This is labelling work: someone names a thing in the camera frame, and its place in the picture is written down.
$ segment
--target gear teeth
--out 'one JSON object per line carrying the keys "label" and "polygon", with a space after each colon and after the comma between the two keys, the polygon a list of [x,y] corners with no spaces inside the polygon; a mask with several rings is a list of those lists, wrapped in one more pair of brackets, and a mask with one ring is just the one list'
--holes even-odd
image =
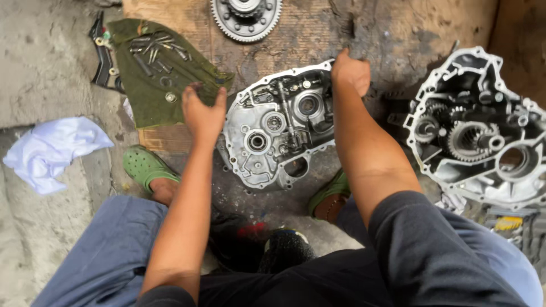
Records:
{"label": "gear teeth", "polygon": [[220,30],[222,30],[222,32],[225,35],[227,35],[229,38],[231,38],[232,40],[234,40],[236,42],[253,43],[253,42],[257,42],[259,40],[264,39],[277,26],[278,20],[281,17],[281,13],[282,13],[282,0],[276,0],[276,3],[277,3],[276,10],[277,11],[275,12],[275,16],[273,17],[273,20],[271,21],[271,23],[269,23],[267,29],[265,31],[263,31],[262,33],[260,33],[259,35],[252,36],[252,37],[249,37],[249,38],[245,38],[243,36],[239,36],[239,35],[234,34],[231,30],[227,29],[226,26],[222,23],[222,21],[221,21],[222,17],[219,15],[218,10],[216,9],[216,2],[217,1],[220,1],[220,0],[211,0],[210,1],[212,16],[214,17],[214,20],[216,21],[216,24],[218,25],[218,27],[220,27]]}
{"label": "gear teeth", "polygon": [[[474,132],[470,130],[464,131],[465,128],[472,129],[472,125],[475,126],[475,128],[473,128]],[[498,126],[495,124],[457,121],[455,122],[453,128],[448,134],[447,144],[446,144],[447,149],[454,158],[464,162],[476,162],[476,161],[485,159],[492,154],[491,150],[480,149],[476,147],[475,149],[468,150],[469,152],[475,151],[476,154],[473,156],[468,156],[468,155],[459,153],[457,148],[455,148],[455,142],[469,141],[471,142],[472,146],[474,145],[477,146],[477,141],[479,137],[486,133],[498,134]]]}

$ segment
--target green clog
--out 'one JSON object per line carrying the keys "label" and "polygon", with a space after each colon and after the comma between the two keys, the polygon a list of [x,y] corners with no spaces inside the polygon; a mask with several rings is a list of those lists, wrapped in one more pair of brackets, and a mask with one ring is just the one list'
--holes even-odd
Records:
{"label": "green clog", "polygon": [[180,182],[180,178],[155,153],[140,145],[129,147],[123,154],[123,168],[134,181],[153,193],[150,182],[155,178],[168,178]]}

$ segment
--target white rag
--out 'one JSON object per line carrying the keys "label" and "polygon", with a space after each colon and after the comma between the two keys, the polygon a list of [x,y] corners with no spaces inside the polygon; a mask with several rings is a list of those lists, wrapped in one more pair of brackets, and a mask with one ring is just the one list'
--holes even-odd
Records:
{"label": "white rag", "polygon": [[46,195],[66,189],[54,178],[72,159],[113,145],[88,118],[69,117],[35,126],[13,144],[3,162],[36,192]]}

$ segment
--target leg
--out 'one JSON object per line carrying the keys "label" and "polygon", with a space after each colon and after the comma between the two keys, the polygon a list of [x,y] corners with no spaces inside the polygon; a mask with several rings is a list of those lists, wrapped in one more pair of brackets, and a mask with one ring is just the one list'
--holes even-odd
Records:
{"label": "leg", "polygon": [[[501,275],[529,306],[542,306],[543,292],[538,275],[525,255],[505,238],[464,217],[439,209],[463,241]],[[341,207],[336,225],[365,247],[372,247],[362,217],[350,197]]]}
{"label": "leg", "polygon": [[362,221],[353,196],[341,207],[337,214],[336,225],[364,247],[373,248],[370,237],[368,237],[368,230]]}
{"label": "leg", "polygon": [[501,275],[527,305],[542,306],[543,291],[537,272],[517,247],[478,223],[443,209],[440,211],[461,239]]}
{"label": "leg", "polygon": [[134,304],[166,214],[150,200],[108,199],[32,305]]}

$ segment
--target differential gear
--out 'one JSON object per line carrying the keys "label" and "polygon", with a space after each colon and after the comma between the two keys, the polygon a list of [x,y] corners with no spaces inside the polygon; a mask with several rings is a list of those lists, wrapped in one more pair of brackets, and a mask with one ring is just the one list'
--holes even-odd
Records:
{"label": "differential gear", "polygon": [[222,32],[250,43],[263,39],[277,25],[282,0],[211,0],[211,8]]}
{"label": "differential gear", "polygon": [[465,162],[485,159],[503,146],[498,126],[482,122],[456,122],[447,139],[451,155]]}

